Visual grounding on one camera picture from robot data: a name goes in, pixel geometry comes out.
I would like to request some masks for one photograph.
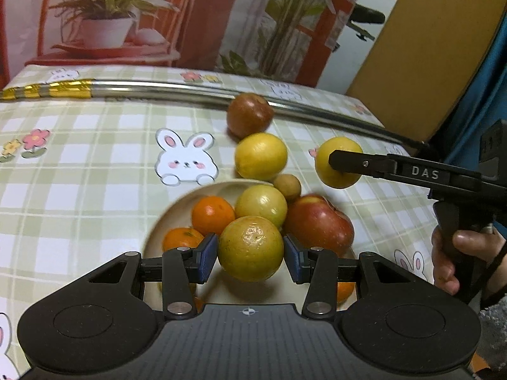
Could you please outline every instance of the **white pot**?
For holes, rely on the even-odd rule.
[[[88,48],[118,48],[123,45],[132,25],[132,18],[113,20],[82,20],[83,45]]]

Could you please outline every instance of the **blue gripper pad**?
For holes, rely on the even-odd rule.
[[[311,278],[308,250],[293,236],[283,238],[283,259],[286,262],[292,281],[296,284],[309,283]]]
[[[190,283],[204,284],[208,281],[211,270],[215,265],[218,245],[218,236],[210,233],[193,250],[192,264],[188,268]]]

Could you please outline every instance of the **gold tape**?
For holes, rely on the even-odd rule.
[[[92,80],[58,81],[49,84],[51,97],[91,98]]]
[[[2,100],[16,100],[16,88],[17,87],[5,88],[2,91]]]
[[[26,85],[24,88],[24,94],[26,98],[41,98],[39,94],[40,84]]]

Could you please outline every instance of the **white plate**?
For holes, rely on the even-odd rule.
[[[200,187],[182,196],[157,221],[146,239],[143,257],[160,257],[165,234],[175,227],[190,227],[194,205],[207,195],[217,195],[235,206],[243,191],[256,184],[255,180],[231,180]],[[350,252],[347,257],[354,257]],[[268,280],[258,283],[245,283],[232,278],[220,266],[218,260],[206,284],[197,286],[196,295],[204,303],[217,304],[282,304],[293,303],[301,312],[308,284],[297,285],[292,282],[287,266],[283,261],[280,269]],[[340,308],[344,309],[356,299],[353,294]],[[162,296],[156,283],[147,283],[144,300],[155,310],[162,308]]]

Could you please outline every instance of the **checkered tablecloth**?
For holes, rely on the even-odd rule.
[[[379,124],[351,98],[210,72],[29,66],[10,85],[69,76],[224,86],[289,98]],[[11,321],[12,341],[7,354],[19,371],[28,366],[15,327],[26,308],[117,255],[139,251],[168,205],[199,187],[195,182],[177,187],[162,183],[154,169],[161,152],[155,138],[158,129],[174,130],[183,142],[194,133],[211,133],[215,142],[207,152],[219,168],[215,181],[234,178],[235,143],[226,134],[225,117],[224,111],[174,102],[94,99],[0,103],[0,144],[14,144],[6,147],[14,151],[4,153],[3,157],[9,158],[0,163],[0,313]],[[36,137],[46,136],[45,144],[29,150],[35,156],[23,148],[27,144],[23,140],[30,142],[30,136],[34,137],[33,130],[40,130],[35,132]],[[415,268],[415,273],[423,271],[432,281],[429,247],[435,219],[427,190],[367,177],[346,190],[334,190],[320,182],[311,156],[315,147],[341,135],[355,140],[365,153],[405,153],[402,148],[280,118],[273,121],[268,132],[286,143],[289,159],[285,172],[301,179],[303,192],[328,196],[351,218],[356,231],[355,253],[376,251]],[[17,149],[16,140],[21,143]]]

